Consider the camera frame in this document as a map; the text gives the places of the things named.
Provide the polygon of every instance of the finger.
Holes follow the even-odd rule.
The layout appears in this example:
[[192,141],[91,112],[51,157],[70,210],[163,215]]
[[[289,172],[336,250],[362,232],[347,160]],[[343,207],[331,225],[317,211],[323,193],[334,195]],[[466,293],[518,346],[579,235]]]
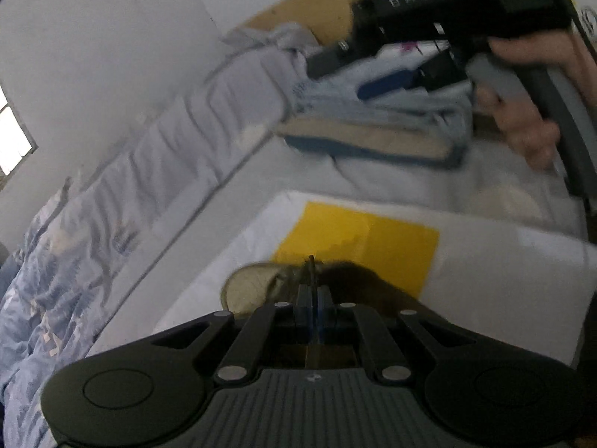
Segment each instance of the finger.
[[512,64],[566,66],[575,60],[571,34],[562,30],[537,32],[512,40],[490,38],[489,43],[494,54]]
[[553,163],[555,155],[556,150],[554,147],[546,147],[528,155],[526,162],[533,170],[545,170]]
[[541,121],[541,115],[530,99],[505,101],[494,108],[493,117],[503,132],[519,130]]
[[498,95],[484,84],[477,85],[475,95],[477,103],[489,113],[492,113],[500,105],[501,101]]
[[545,148],[554,148],[559,142],[560,132],[552,121],[540,122],[506,136],[508,145],[524,156],[530,156]]
[[577,34],[562,30],[522,38],[490,39],[491,50],[513,64],[553,64],[563,68],[590,105],[597,105],[597,63]]

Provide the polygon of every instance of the yellow paper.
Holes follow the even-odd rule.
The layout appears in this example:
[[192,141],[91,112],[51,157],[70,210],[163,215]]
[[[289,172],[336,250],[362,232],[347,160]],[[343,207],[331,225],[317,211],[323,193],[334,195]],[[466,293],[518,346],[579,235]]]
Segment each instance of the yellow paper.
[[309,202],[272,261],[302,264],[353,261],[418,298],[431,267],[440,233],[420,224]]

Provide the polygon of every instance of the black device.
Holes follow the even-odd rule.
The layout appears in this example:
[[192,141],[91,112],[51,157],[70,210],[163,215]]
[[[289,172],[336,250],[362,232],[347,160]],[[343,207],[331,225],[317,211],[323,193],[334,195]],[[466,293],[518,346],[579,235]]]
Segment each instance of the black device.
[[[309,77],[319,79],[358,59],[374,56],[385,44],[448,40],[450,50],[437,62],[426,64],[436,71],[435,79],[425,81],[435,89],[451,75],[461,79],[466,72],[473,80],[493,85],[502,98],[528,95],[541,115],[560,127],[558,149],[569,191],[595,209],[597,131],[579,93],[559,69],[509,67],[489,55],[487,44],[490,36],[510,38],[570,29],[574,21],[596,58],[570,0],[358,0],[351,10],[350,35],[308,59]],[[452,62],[446,63],[446,56]]]
[[560,446],[581,416],[560,362],[422,306],[336,305],[314,271],[294,304],[214,312],[58,371],[41,396],[58,445]]

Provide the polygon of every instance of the gray handle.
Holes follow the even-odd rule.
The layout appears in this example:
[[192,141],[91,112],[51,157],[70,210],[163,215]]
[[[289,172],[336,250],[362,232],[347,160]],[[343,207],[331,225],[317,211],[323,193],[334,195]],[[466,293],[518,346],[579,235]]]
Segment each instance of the gray handle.
[[502,99],[529,97],[541,115],[555,121],[562,135],[557,149],[573,195],[597,198],[597,131],[580,94],[557,67],[506,67],[493,56],[476,55],[466,73],[490,85]]

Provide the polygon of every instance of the gray quilt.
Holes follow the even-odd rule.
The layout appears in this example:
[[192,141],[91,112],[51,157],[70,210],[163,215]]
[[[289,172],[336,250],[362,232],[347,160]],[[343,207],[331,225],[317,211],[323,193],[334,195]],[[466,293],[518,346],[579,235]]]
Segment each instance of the gray quilt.
[[304,68],[291,47],[310,38],[290,27],[245,39],[248,49],[177,98],[85,190],[68,201],[60,191],[44,209],[0,304],[8,448],[35,448],[44,435],[52,444],[44,382],[85,357],[163,250],[284,118]]

